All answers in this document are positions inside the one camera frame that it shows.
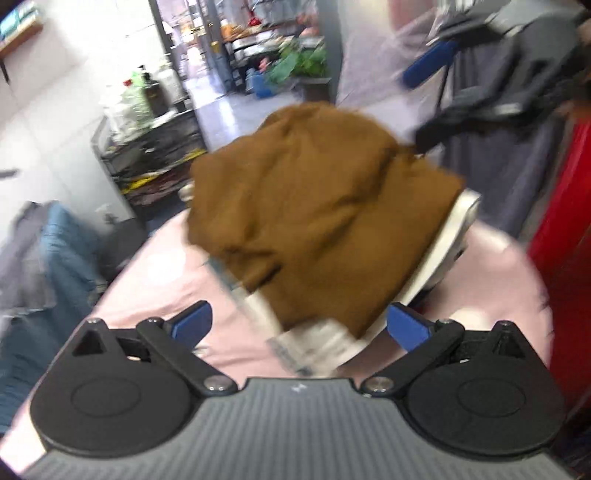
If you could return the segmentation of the green potted plant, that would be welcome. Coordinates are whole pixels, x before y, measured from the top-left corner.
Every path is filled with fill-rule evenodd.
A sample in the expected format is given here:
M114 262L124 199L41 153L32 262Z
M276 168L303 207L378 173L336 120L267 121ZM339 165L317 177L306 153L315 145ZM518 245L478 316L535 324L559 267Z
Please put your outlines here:
M322 39L284 41L280 57L270 63L264 77L271 87L288 89L301 102L331 102L331 78Z

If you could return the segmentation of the grey hanging garment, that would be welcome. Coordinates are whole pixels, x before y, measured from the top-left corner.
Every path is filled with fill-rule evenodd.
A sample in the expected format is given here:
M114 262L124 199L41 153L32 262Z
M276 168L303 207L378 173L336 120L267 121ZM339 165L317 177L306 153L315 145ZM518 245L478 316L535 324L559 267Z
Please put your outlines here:
M441 164L481 194L481 221L528 244L547 210L571 136L572 125L559 115L526 139L509 130L466 133L445 144Z

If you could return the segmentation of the brown knit sweater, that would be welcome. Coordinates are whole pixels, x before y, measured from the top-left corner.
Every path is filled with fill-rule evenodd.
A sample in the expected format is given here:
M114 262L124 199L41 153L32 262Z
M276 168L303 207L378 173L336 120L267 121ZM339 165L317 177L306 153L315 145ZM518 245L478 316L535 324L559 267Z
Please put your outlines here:
M197 158L187 238L290 329L366 316L401 290L464 191L378 122L327 103L270 114L256 132Z

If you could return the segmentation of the pink polka dot bedsheet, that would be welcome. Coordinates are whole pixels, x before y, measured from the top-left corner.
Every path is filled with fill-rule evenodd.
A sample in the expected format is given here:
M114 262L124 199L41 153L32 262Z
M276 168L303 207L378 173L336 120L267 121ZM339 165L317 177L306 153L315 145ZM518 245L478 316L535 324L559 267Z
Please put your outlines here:
M538 271L519 244L482 222L466 232L455 261L433 255L400 296L429 319L469 330L514 322L543 361L552 314ZM245 386L235 400L204 408L162 448L136 458L68 459L45 451L27 407L1 443L2 459L26 479L566 479L549 454L468 460L440 451L405 426L383 400L346 380L304 380L287 370L263 328L263 300L222 282L204 251L186 240L183 215L158 229L108 288L94 315L111 327L168 318L211 303L204 359Z

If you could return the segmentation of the red hanging garment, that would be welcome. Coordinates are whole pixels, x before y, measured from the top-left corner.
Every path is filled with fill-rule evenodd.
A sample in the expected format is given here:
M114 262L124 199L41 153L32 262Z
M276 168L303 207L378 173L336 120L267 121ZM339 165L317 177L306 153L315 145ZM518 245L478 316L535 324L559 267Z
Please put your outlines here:
M575 125L529 255L546 286L550 372L570 408L590 403L590 123Z

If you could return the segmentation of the black metal shelf rack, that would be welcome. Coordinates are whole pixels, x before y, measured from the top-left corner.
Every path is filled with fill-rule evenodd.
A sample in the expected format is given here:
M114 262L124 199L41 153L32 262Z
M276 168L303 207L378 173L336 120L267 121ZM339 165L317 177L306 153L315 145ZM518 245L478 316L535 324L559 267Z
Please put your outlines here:
M192 162L207 152L197 112L172 110L144 131L117 142L106 118L91 148L125 204L148 232L185 208L180 190L189 183Z

